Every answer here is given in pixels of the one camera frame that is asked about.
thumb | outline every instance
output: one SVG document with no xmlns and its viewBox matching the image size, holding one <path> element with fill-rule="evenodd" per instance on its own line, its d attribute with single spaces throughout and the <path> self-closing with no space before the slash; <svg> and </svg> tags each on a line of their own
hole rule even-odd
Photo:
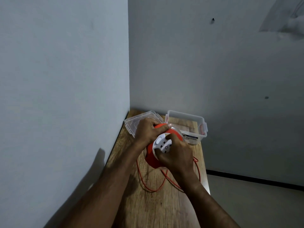
<svg viewBox="0 0 304 228">
<path fill-rule="evenodd" d="M 162 134 L 164 132 L 166 132 L 170 127 L 168 126 L 168 124 L 165 124 L 159 128 L 156 128 L 156 133 L 159 135 L 159 134 Z"/>
<path fill-rule="evenodd" d="M 162 162 L 163 164 L 165 164 L 166 163 L 166 157 L 165 157 L 166 155 L 164 153 L 162 153 L 160 149 L 155 149 L 154 151 L 155 151 L 155 154 L 156 154 L 156 157 L 158 158 L 158 160 L 160 162 Z"/>
</svg>

wooden tabletop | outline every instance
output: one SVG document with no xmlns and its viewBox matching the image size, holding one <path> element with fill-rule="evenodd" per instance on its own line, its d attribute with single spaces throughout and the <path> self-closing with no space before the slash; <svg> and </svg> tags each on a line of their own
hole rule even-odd
<svg viewBox="0 0 304 228">
<path fill-rule="evenodd" d="M 127 118 L 141 113 L 144 112 L 131 109 Z M 115 159 L 127 149 L 133 139 L 133 136 L 129 134 L 125 125 L 123 125 L 106 163 L 106 168 L 110 167 Z M 201 173 L 201 182 L 210 193 L 201 143 L 191 145 L 191 147 L 193 149 L 193 156 L 199 160 L 198 166 Z M 161 171 L 150 167 L 142 154 L 138 158 L 138 163 L 146 185 L 151 189 L 157 189 L 164 180 Z M 194 209 L 183 192 L 178 191 L 168 180 L 160 191 L 154 193 L 147 192 L 139 178 L 136 163 L 134 163 L 112 227 L 199 228 L 200 226 Z"/>
</svg>

clear plastic container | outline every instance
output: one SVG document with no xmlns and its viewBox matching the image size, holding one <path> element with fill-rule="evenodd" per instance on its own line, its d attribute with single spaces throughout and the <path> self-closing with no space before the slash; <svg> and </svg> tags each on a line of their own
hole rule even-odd
<svg viewBox="0 0 304 228">
<path fill-rule="evenodd" d="M 133 137 L 135 137 L 135 132 L 136 132 L 139 121 L 144 118 L 154 118 L 159 123 L 164 123 L 163 118 L 152 110 L 145 112 L 143 114 L 136 115 L 131 118 L 127 118 L 125 120 L 125 126 L 126 126 L 127 130 L 129 131 L 129 133 L 133 135 Z"/>
<path fill-rule="evenodd" d="M 169 110 L 165 123 L 172 124 L 174 128 L 179 129 L 185 141 L 190 144 L 196 145 L 207 137 L 208 128 L 203 117 Z"/>
</svg>

white wall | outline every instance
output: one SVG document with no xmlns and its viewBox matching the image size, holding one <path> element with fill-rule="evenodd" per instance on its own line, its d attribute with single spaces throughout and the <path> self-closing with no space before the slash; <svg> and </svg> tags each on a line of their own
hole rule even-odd
<svg viewBox="0 0 304 228">
<path fill-rule="evenodd" d="M 1 0 L 0 226 L 43 227 L 129 110 L 127 0 Z"/>
<path fill-rule="evenodd" d="M 304 185 L 304 40 L 258 32 L 274 2 L 129 0 L 130 106 L 203 116 L 207 169 Z"/>
<path fill-rule="evenodd" d="M 242 228 L 304 227 L 304 192 L 208 175 L 212 197 Z"/>
</svg>

gray floor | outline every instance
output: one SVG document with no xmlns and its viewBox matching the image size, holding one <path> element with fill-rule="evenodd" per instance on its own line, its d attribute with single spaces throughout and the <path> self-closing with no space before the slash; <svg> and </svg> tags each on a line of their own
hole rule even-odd
<svg viewBox="0 0 304 228">
<path fill-rule="evenodd" d="M 304 227 L 304 192 L 208 175 L 212 197 L 245 228 Z"/>
</svg>

